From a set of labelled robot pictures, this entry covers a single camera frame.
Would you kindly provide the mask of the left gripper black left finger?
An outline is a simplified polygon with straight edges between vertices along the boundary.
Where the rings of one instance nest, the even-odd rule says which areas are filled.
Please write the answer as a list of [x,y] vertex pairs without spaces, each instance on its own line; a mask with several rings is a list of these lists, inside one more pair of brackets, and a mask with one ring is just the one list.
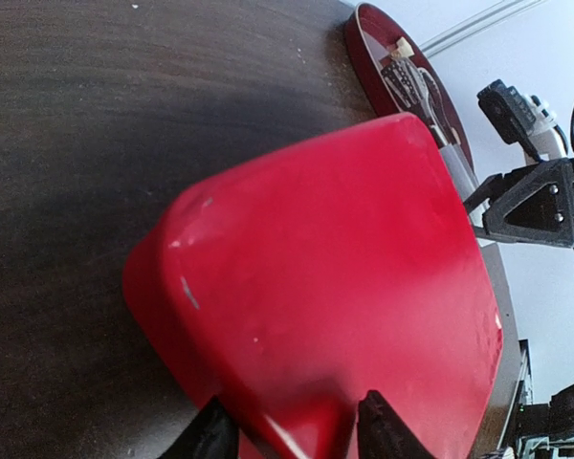
[[159,459],[237,459],[238,454],[239,427],[213,396]]

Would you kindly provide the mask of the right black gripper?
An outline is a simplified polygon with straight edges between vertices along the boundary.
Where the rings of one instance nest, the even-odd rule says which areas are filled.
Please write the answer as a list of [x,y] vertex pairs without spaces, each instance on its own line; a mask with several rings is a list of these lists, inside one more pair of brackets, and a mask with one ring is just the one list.
[[[574,152],[574,107],[570,121]],[[502,243],[574,248],[574,160],[552,160],[488,177],[463,202],[468,213],[481,205],[475,235]]]

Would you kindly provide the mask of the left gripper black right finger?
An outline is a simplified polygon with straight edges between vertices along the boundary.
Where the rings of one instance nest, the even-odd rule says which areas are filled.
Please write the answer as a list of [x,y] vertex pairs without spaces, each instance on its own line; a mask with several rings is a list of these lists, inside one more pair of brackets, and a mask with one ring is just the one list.
[[362,459],[432,458],[377,390],[369,390],[358,403],[357,443]]

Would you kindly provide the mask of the red square box lid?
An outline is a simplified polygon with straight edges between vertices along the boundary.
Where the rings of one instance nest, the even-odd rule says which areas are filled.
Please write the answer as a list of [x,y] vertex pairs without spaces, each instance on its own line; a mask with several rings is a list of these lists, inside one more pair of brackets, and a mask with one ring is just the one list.
[[122,288],[243,458],[354,458],[379,391],[437,458],[464,458],[502,326],[431,133],[411,114],[301,142],[186,189],[129,254]]

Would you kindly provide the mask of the white handled serving tongs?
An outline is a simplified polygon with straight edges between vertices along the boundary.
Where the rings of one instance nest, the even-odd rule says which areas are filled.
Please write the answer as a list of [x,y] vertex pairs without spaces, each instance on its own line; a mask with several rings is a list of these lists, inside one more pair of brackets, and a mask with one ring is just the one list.
[[400,111],[416,115],[430,130],[462,200],[478,187],[461,139],[449,121],[440,89],[424,68],[409,58],[391,59],[381,70],[385,85]]

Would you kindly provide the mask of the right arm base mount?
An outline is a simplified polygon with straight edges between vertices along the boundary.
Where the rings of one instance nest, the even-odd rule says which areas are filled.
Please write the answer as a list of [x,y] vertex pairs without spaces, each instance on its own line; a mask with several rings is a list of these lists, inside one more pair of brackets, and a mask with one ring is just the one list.
[[516,421],[516,458],[561,458],[574,449],[574,384],[546,404],[522,405]]

